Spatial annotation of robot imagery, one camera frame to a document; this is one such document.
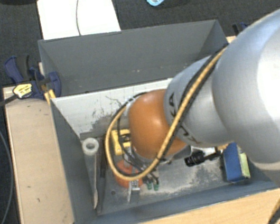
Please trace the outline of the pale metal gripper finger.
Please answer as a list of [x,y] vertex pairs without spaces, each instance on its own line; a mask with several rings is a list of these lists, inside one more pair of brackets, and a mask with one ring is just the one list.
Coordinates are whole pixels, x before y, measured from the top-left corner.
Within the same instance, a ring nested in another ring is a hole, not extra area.
[[140,192],[139,180],[132,181],[130,184],[132,193]]
[[133,187],[131,184],[128,187],[127,201],[128,201],[128,203],[134,202]]

